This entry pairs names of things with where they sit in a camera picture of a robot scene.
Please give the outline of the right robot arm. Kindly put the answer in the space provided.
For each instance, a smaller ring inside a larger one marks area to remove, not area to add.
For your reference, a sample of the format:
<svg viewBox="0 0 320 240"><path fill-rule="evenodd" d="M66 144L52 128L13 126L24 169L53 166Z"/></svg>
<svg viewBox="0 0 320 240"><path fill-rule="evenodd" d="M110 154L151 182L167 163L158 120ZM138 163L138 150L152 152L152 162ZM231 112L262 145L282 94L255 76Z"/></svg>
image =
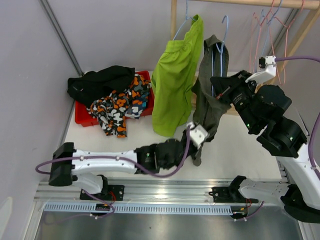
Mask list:
<svg viewBox="0 0 320 240"><path fill-rule="evenodd" d="M237 176L227 194L211 191L220 203L263 201L282 207L292 218L317 224L320 221L320 180L317 166L308 156L308 141L301 127L284 116L292 100L277 85L257 87L251 74L242 70L229 77L213 76L214 97L232 104L257 141L281 163L293 183L267 183Z"/></svg>

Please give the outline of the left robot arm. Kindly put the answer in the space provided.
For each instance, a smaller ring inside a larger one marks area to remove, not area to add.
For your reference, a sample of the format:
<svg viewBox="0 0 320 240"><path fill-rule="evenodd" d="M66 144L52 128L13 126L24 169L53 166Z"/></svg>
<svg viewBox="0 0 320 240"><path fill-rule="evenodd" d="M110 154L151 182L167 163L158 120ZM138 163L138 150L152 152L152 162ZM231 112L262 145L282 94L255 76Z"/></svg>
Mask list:
<svg viewBox="0 0 320 240"><path fill-rule="evenodd" d="M89 152L66 142L53 154L48 183L53 187L75 186L89 199L103 200L109 187L101 172L168 178L179 171L187 157L197 153L207 137L208 132L198 125L188 127L181 140L170 138L123 152Z"/></svg>

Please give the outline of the dark grey shorts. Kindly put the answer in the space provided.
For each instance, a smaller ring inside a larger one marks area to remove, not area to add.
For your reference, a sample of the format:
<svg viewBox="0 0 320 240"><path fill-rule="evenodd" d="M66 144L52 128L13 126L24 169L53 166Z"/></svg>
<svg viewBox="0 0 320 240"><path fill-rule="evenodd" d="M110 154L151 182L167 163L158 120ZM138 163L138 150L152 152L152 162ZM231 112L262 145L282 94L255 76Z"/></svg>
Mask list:
<svg viewBox="0 0 320 240"><path fill-rule="evenodd" d="M204 40L204 53L201 60L198 77L192 92L196 95L195 111L193 122L200 124L208 133L206 142L211 142L218 130L220 119L231 106L221 103L213 97L211 77L226 77L229 66L229 52L224 46L222 53L218 48L222 46L222 41L214 34Z"/></svg>

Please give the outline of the blue patterned shorts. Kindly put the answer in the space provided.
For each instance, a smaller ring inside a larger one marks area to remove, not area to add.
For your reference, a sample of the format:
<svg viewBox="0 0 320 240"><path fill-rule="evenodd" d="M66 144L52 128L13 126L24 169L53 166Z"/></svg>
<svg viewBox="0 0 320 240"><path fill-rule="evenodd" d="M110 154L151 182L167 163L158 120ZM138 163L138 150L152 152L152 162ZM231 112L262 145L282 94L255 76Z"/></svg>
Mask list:
<svg viewBox="0 0 320 240"><path fill-rule="evenodd" d="M139 119L142 112L147 108L148 96L143 95L134 99L125 112L126 118Z"/></svg>

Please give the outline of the lime green shorts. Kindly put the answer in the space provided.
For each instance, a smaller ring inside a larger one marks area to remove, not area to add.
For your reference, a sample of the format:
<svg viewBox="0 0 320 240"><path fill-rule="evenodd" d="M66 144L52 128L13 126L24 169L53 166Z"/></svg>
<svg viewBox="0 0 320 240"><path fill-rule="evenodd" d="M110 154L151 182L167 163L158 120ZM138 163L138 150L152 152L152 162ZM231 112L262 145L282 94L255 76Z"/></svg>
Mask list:
<svg viewBox="0 0 320 240"><path fill-rule="evenodd" d="M164 137L174 136L192 111L192 87L204 35L204 22L194 15L182 40L167 42L151 77L154 93L152 127Z"/></svg>

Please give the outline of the orange camouflage shorts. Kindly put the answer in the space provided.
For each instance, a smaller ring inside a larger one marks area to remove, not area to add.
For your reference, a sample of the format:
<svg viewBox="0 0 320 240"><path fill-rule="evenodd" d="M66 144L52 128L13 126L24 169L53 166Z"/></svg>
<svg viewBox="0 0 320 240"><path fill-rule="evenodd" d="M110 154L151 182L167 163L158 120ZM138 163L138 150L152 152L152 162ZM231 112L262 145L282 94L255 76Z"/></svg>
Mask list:
<svg viewBox="0 0 320 240"><path fill-rule="evenodd" d="M88 114L97 120L106 136L127 137L125 113L134 99L147 95L149 100L151 81L135 74L132 83L124 92L112 91L108 96L95 100Z"/></svg>

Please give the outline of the pink hanger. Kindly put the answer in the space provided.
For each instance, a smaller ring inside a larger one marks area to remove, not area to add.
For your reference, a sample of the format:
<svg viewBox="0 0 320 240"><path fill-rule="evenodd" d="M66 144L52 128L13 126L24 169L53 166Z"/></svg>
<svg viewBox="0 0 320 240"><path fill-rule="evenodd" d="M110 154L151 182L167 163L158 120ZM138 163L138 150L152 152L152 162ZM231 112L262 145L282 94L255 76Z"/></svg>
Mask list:
<svg viewBox="0 0 320 240"><path fill-rule="evenodd" d="M272 13L275 1L272 0L269 9L265 13L265 9L262 8L260 13L254 12L251 18L251 29L250 29L250 45L249 45L249 71L256 73L258 70L257 67L257 56L259 52L260 38L265 25L265 22L268 22L269 15Z"/></svg>
<svg viewBox="0 0 320 240"><path fill-rule="evenodd" d="M285 23L281 22L277 17L276 19L278 20L279 23L282 24L283 28L285 29L285 32L283 34L284 40L281 40L280 42L283 43L284 49L283 49L283 56L287 57L288 55L288 42L289 42L289 32L290 29L292 28L292 25L295 23L296 19L300 16L301 12L304 10L305 6L305 0L301 1L301 5L299 6L298 9L292 10L292 14L289 15ZM276 65L276 76L269 80L267 83L268 84L275 84L276 80L278 80L278 83L282 86L286 83L286 61L282 62L282 66Z"/></svg>

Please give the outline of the blue hanger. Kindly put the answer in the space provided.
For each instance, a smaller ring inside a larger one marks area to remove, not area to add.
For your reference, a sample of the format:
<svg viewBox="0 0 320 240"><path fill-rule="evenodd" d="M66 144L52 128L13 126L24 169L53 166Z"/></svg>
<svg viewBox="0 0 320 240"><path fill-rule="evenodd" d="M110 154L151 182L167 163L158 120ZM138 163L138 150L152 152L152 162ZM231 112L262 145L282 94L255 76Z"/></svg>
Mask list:
<svg viewBox="0 0 320 240"><path fill-rule="evenodd" d="M264 44L263 44L262 51L261 51L261 56L264 56L265 54L269 53L270 51L272 52L272 49L273 49L273 38L272 38L272 34L271 34L271 25L272 25L274 19L276 18L278 11L282 7L282 4L283 4L283 0L280 0L279 1L279 5L276 8L275 12L272 13L270 19L266 21L266 27L267 27L268 35L266 36L266 38L264 40ZM269 51L266 51L267 42L270 43L271 50L269 50Z"/></svg>
<svg viewBox="0 0 320 240"><path fill-rule="evenodd" d="M228 34L228 30L229 30L229 16L225 15L221 21L221 23L225 23L225 32L224 32L224 36L223 39L221 41L220 46L218 46L218 44L216 43L216 49L219 52L219 63L220 63L220 77L223 76L223 52L224 52L224 46L225 46L225 40Z"/></svg>
<svg viewBox="0 0 320 240"><path fill-rule="evenodd" d="M174 41L178 34L180 33L182 27L186 24L186 22L191 19L194 21L192 16L189 16L189 3L185 0L185 14L182 24L177 28L177 9L178 9L178 1L171 1L171 10L170 10L170 39Z"/></svg>

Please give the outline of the black shorts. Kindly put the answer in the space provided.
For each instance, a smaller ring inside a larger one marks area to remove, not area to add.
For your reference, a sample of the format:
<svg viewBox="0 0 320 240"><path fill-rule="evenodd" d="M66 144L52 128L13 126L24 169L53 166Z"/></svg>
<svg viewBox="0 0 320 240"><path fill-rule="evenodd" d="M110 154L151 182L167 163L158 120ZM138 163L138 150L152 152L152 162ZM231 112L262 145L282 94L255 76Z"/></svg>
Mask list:
<svg viewBox="0 0 320 240"><path fill-rule="evenodd" d="M89 71L84 76L67 80L67 93L89 108L92 103L115 91L122 93L135 77L135 68L113 65L98 72Z"/></svg>

